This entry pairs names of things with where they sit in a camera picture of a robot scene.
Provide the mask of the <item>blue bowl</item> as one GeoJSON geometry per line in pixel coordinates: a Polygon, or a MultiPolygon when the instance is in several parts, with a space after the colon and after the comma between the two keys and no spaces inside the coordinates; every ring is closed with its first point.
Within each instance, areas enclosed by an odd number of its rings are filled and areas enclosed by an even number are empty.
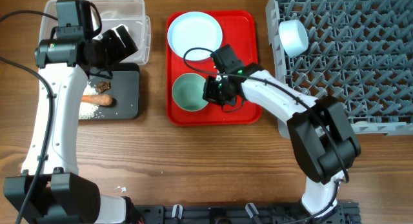
{"type": "Polygon", "coordinates": [[[280,22],[279,36],[288,57],[296,57],[308,48],[307,30],[297,19],[280,22]]]}

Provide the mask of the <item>white rice pile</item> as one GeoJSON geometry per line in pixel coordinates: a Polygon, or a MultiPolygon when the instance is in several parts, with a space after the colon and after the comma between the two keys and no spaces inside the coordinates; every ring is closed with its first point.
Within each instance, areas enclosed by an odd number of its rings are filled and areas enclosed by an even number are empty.
{"type": "MultiPolygon", "coordinates": [[[[94,85],[90,85],[90,82],[88,82],[83,94],[84,95],[98,95],[99,93],[96,90],[96,87],[94,85]]],[[[81,102],[81,105],[79,108],[79,120],[93,118],[96,115],[96,111],[98,108],[99,108],[98,105],[81,102]]]]}

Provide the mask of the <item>white round plate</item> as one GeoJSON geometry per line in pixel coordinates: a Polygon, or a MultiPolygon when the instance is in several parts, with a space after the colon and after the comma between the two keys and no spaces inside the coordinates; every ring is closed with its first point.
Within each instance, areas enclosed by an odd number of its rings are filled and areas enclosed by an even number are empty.
{"type": "Polygon", "coordinates": [[[223,42],[223,31],[211,15],[187,12],[172,21],[168,27],[167,40],[172,51],[183,58],[191,48],[217,50],[223,42]]]}

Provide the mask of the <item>green bowl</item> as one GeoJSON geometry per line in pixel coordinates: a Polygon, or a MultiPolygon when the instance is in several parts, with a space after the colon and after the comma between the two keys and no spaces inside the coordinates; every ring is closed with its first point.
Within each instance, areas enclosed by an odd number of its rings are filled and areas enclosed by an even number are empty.
{"type": "Polygon", "coordinates": [[[182,110],[197,112],[208,105],[203,99],[203,89],[206,79],[195,73],[186,73],[179,76],[172,86],[172,98],[182,110]]]}

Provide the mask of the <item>dark brown food scrap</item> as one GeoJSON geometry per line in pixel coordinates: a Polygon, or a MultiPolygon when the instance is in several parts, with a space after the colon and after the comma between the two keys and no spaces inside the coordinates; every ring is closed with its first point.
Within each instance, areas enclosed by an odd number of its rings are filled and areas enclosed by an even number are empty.
{"type": "Polygon", "coordinates": [[[96,91],[99,94],[102,94],[103,92],[110,90],[111,89],[111,83],[109,81],[100,81],[96,85],[96,91]]]}

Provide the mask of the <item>orange carrot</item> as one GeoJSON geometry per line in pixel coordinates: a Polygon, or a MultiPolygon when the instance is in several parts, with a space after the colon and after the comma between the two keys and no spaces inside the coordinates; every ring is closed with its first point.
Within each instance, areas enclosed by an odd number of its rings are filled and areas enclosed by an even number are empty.
{"type": "Polygon", "coordinates": [[[83,95],[81,101],[98,106],[110,106],[113,98],[108,94],[83,95]]]}

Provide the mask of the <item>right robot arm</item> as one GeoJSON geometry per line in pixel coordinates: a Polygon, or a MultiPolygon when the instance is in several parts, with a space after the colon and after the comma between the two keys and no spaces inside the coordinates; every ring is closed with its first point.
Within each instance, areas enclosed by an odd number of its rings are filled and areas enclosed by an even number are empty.
{"type": "Polygon", "coordinates": [[[257,63],[245,65],[230,45],[211,51],[216,67],[204,86],[204,100],[234,105],[237,98],[257,104],[287,126],[294,156],[306,175],[302,206],[320,218],[337,205],[341,183],[361,146],[341,102],[332,96],[318,99],[278,81],[257,63]]]}

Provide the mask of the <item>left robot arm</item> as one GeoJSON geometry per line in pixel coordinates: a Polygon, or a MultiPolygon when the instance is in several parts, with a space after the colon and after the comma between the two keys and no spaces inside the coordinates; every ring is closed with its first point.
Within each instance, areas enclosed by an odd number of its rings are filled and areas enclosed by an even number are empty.
{"type": "Polygon", "coordinates": [[[17,222],[144,223],[126,196],[100,193],[79,176],[76,137],[79,108],[89,76],[132,76],[139,87],[138,65],[126,62],[137,51],[127,29],[94,27],[101,16],[87,0],[58,0],[50,37],[35,50],[39,101],[32,144],[17,177],[5,179],[4,195],[17,210],[17,222]]]}

